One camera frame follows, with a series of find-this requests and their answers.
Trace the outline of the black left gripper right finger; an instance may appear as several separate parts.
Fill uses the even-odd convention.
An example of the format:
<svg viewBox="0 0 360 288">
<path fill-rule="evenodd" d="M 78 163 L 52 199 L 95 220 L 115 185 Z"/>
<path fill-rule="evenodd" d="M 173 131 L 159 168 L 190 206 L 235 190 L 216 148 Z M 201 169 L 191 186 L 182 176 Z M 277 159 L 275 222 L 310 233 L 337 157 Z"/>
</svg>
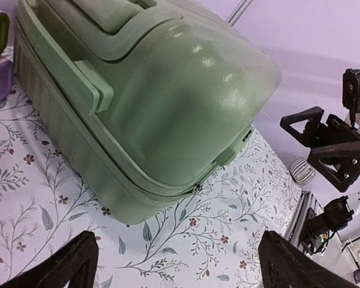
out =
<svg viewBox="0 0 360 288">
<path fill-rule="evenodd" d="M 320 266 L 275 231 L 265 231 L 259 244 L 262 284 L 275 287 L 356 287 Z"/>
</svg>

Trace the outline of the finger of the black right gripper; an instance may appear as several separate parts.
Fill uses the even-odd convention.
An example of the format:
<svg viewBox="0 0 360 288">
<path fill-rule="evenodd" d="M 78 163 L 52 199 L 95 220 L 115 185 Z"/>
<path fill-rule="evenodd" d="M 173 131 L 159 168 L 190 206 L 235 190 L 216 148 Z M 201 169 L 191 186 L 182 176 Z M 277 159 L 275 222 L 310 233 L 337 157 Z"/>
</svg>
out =
<svg viewBox="0 0 360 288">
<path fill-rule="evenodd" d="M 280 127 L 304 147 L 314 143 L 324 110 L 318 106 L 282 117 Z"/>
</svg>

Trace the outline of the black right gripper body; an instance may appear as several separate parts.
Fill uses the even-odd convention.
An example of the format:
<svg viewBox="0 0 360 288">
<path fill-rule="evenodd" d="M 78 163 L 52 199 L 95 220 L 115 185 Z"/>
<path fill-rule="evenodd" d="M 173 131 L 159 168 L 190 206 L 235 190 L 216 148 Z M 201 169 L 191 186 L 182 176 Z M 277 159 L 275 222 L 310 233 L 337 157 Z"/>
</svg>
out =
<svg viewBox="0 0 360 288">
<path fill-rule="evenodd" d="M 308 163 L 338 191 L 346 192 L 360 176 L 360 134 L 330 114 L 319 125 Z"/>
</svg>

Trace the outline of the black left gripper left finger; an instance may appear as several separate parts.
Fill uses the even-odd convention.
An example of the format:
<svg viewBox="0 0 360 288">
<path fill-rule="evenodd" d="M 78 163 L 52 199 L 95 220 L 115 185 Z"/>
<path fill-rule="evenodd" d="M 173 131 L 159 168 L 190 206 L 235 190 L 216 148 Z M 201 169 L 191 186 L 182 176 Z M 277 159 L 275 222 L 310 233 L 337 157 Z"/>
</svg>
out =
<svg viewBox="0 0 360 288">
<path fill-rule="evenodd" d="M 82 231 L 45 261 L 0 287 L 93 287 L 98 251 L 95 234 Z"/>
</svg>

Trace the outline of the green hard-shell suitcase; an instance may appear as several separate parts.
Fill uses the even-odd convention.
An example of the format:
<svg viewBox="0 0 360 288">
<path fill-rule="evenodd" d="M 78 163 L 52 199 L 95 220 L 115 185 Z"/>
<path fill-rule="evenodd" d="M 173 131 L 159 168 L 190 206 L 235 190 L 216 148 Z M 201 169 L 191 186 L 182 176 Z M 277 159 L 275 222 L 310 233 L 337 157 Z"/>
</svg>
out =
<svg viewBox="0 0 360 288">
<path fill-rule="evenodd" d="M 19 1 L 14 61 L 62 153 L 125 224 L 229 165 L 281 82 L 196 1 Z"/>
</svg>

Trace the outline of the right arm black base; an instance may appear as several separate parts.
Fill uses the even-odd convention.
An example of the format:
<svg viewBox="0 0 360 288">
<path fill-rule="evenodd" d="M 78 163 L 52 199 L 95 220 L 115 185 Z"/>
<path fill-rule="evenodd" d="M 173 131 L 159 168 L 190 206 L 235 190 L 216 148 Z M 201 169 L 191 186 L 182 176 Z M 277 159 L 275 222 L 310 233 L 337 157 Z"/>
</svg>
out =
<svg viewBox="0 0 360 288">
<path fill-rule="evenodd" d="M 314 255 L 324 252 L 335 234 L 347 227 L 354 214 L 347 203 L 348 198 L 342 196 L 330 201 L 321 214 L 316 214 L 312 208 L 308 210 L 299 236 L 299 245 L 304 253 Z"/>
</svg>

